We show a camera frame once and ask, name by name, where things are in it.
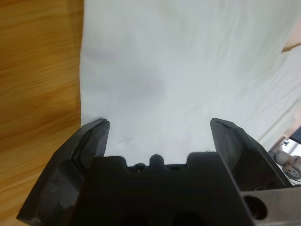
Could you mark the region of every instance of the metal part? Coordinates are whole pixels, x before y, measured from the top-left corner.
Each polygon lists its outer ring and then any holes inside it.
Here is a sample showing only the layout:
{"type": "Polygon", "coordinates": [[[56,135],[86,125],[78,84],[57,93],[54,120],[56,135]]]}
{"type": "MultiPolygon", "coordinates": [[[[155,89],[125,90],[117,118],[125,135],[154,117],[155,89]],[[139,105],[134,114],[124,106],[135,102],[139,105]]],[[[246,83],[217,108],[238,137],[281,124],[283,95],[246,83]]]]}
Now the metal part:
{"type": "Polygon", "coordinates": [[[267,217],[263,220],[255,220],[258,226],[301,225],[300,187],[241,192],[241,195],[257,197],[266,205],[267,217]]]}
{"type": "Polygon", "coordinates": [[[186,165],[166,166],[156,155],[150,166],[133,167],[122,157],[103,157],[107,120],[87,124],[54,153],[17,218],[32,226],[247,226],[254,223],[252,213],[260,225],[299,224],[301,188],[240,194],[238,187],[273,189],[290,183],[243,129],[220,119],[210,124],[222,158],[193,153],[186,165]]]}
{"type": "Polygon", "coordinates": [[[191,153],[177,169],[154,155],[135,168],[122,157],[95,158],[69,225],[254,225],[218,153],[191,153]]]}
{"type": "Polygon", "coordinates": [[[103,156],[109,129],[110,123],[99,119],[74,133],[53,154],[17,218],[34,226],[58,225],[77,200],[89,158],[103,156]]]}
{"type": "Polygon", "coordinates": [[[216,151],[226,161],[241,191],[292,186],[266,150],[242,128],[216,118],[210,125],[216,151]]]}

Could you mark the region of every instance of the wooden surface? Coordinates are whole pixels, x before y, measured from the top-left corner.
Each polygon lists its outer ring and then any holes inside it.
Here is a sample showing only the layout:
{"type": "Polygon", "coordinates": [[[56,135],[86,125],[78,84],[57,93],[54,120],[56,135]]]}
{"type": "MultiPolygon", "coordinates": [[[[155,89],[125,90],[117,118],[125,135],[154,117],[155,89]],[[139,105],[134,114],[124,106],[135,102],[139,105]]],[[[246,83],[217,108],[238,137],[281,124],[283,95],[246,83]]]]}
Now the wooden surface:
{"type": "Polygon", "coordinates": [[[0,225],[79,128],[82,0],[0,1],[0,225]]]}

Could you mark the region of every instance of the white cloth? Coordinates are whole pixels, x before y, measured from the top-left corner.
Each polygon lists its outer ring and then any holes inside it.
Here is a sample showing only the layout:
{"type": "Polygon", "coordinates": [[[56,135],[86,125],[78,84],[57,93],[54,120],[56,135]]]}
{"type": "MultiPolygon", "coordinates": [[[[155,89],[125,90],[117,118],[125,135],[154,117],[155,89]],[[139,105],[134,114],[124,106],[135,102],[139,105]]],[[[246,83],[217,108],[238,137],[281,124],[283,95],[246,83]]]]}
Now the white cloth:
{"type": "Polygon", "coordinates": [[[106,156],[185,163],[232,121],[269,149],[301,97],[297,19],[286,0],[86,0],[81,124],[111,123],[106,156]]]}

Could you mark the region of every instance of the white sheet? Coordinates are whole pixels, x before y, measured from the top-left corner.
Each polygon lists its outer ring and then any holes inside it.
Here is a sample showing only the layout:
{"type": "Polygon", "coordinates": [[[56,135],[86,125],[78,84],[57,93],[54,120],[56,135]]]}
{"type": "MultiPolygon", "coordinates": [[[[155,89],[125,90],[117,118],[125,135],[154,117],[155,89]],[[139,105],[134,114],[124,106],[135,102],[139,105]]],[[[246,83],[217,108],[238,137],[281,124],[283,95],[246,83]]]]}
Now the white sheet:
{"type": "Polygon", "coordinates": [[[301,97],[297,19],[286,0],[86,0],[81,124],[111,122],[107,156],[185,163],[233,121],[269,149],[301,97]]]}

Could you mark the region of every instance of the wood grain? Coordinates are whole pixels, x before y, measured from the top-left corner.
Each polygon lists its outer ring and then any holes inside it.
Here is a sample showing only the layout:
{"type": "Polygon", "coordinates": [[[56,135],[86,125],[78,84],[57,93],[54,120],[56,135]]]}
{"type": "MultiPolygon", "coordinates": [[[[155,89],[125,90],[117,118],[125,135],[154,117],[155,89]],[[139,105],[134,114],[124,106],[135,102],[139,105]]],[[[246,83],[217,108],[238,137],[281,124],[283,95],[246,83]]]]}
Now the wood grain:
{"type": "Polygon", "coordinates": [[[0,225],[79,128],[83,0],[0,2],[0,225]]]}

